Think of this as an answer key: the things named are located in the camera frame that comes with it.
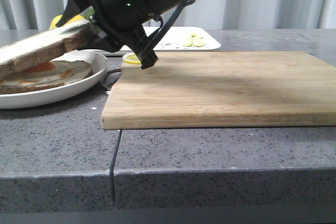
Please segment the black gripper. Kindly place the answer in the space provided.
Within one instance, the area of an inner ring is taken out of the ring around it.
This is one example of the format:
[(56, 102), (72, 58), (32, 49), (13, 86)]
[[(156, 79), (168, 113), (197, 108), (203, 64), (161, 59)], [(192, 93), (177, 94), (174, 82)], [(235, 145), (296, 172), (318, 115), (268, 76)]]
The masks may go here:
[(128, 46), (138, 55), (148, 55), (153, 37), (145, 34), (143, 23), (160, 18), (168, 9), (164, 0), (67, 0), (56, 27), (65, 25), (89, 6), (95, 11), (96, 26), (104, 31), (85, 35), (85, 43), (78, 50), (94, 49), (117, 52)]

